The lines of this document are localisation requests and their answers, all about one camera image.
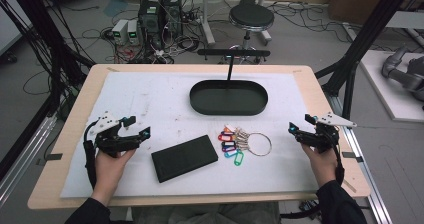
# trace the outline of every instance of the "metal ring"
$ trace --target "metal ring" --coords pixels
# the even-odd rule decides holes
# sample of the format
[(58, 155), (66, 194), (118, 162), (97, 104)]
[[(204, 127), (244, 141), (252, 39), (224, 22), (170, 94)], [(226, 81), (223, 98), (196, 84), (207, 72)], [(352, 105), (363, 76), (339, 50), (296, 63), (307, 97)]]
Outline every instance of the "metal ring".
[[(255, 152), (253, 152), (252, 151), (252, 149), (250, 148), (250, 145), (249, 145), (249, 138), (250, 138), (250, 136), (252, 136), (252, 135), (261, 135), (261, 136), (263, 136), (263, 137), (265, 137), (267, 140), (268, 140), (268, 142), (269, 142), (269, 150), (268, 150), (268, 152), (267, 153), (265, 153), (265, 154), (258, 154), (258, 153), (255, 153)], [(250, 133), (249, 134), (249, 138), (247, 138), (247, 145), (249, 146), (249, 151), (253, 154), (253, 155), (256, 155), (256, 156), (266, 156), (266, 155), (268, 155), (270, 152), (271, 152), (271, 150), (272, 150), (272, 143), (271, 143), (271, 140), (269, 139), (269, 137), (267, 137), (266, 135), (264, 135), (264, 134), (262, 134), (262, 133), (260, 133), (260, 132), (253, 132), (253, 133)]]

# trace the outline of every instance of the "black sleeve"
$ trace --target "black sleeve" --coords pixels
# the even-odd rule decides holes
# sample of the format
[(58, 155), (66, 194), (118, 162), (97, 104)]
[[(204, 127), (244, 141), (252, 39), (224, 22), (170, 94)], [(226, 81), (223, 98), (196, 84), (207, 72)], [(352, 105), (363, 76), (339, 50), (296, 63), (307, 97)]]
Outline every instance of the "black sleeve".
[(323, 185), (317, 191), (317, 196), (323, 223), (367, 223), (358, 204), (336, 181)]
[(109, 224), (110, 211), (99, 201), (88, 198), (65, 224)]

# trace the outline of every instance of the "black case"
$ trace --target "black case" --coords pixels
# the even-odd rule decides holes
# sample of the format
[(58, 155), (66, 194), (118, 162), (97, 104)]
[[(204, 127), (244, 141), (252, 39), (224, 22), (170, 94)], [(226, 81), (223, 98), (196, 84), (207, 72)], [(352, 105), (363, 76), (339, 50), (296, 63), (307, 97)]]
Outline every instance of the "black case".
[(160, 183), (218, 161), (208, 135), (152, 153)]

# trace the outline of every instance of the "gray robotic arm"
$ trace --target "gray robotic arm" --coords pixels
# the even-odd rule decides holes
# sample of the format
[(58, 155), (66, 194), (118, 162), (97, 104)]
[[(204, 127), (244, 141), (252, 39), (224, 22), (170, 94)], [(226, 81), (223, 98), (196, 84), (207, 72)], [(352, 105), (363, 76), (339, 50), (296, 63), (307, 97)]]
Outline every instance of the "gray robotic arm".
[(383, 64), (381, 74), (399, 82), (405, 89), (412, 92), (416, 99), (424, 101), (424, 56), (412, 59), (406, 73), (396, 69), (407, 51), (408, 49), (404, 46), (389, 56)]

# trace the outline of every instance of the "human hand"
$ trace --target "human hand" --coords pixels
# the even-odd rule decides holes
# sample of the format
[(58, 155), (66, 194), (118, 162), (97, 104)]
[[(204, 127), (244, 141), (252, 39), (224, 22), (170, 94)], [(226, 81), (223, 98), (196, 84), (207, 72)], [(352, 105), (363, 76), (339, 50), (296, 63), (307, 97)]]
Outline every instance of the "human hand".
[(96, 186), (91, 198), (96, 199), (104, 206), (109, 204), (110, 199), (118, 187), (119, 180), (124, 173), (125, 165), (134, 155), (136, 149), (125, 152), (121, 156), (118, 153), (116, 158), (99, 150), (96, 157)]
[(322, 187), (325, 183), (336, 180), (337, 157), (333, 149), (318, 153), (317, 148), (312, 150), (308, 145), (301, 145), (303, 151), (309, 157), (318, 186)]

